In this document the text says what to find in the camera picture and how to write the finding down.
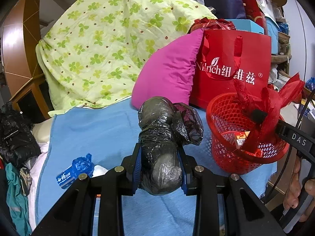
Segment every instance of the black plastic wrap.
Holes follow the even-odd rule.
[[[41,154],[31,132],[31,123],[7,103],[0,110],[0,155],[6,163],[20,168],[29,158]]]
[[[199,145],[203,126],[194,108],[172,104],[167,98],[153,97],[138,112],[141,143],[140,188],[152,195],[164,195],[182,184],[177,155],[179,145]]]

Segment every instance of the pillow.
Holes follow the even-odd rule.
[[[46,143],[50,138],[50,128],[53,118],[43,121],[42,123],[35,124],[32,128],[33,136],[38,143]]]
[[[197,29],[152,54],[132,90],[134,107],[139,109],[146,100],[155,96],[188,105],[203,35],[204,30]]]

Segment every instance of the bag handle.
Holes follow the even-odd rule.
[[[206,57],[207,57],[208,53],[210,52],[209,41],[208,41],[209,35],[210,34],[207,33],[207,31],[205,31],[204,40],[203,40],[203,47],[202,47],[202,51],[201,51],[203,63],[206,62]],[[239,35],[235,38],[235,41],[234,41],[234,55],[233,56],[234,56],[235,70],[233,71],[232,75],[229,77],[226,77],[223,75],[217,75],[217,74],[211,73],[211,71],[210,72],[206,71],[206,74],[208,75],[208,77],[211,79],[214,79],[214,80],[221,80],[221,81],[232,80],[234,78],[234,76],[237,74],[239,67],[241,65],[242,51],[243,51],[243,38],[242,38],[242,36]]]

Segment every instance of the mesh basket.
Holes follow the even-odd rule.
[[[242,175],[281,159],[289,145],[276,136],[275,145],[260,143],[255,154],[235,149],[235,145],[230,144],[233,134],[250,131],[254,126],[254,122],[242,114],[236,96],[236,93],[225,93],[213,98],[206,117],[212,132],[211,152],[215,162],[228,173]]]

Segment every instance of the red paper bag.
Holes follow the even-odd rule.
[[[237,58],[235,47],[239,36],[243,46],[240,58]],[[253,96],[260,97],[262,88],[268,84],[270,64],[269,36],[236,30],[205,30],[189,102],[206,109],[215,96],[236,92],[233,79],[245,82],[248,91]]]

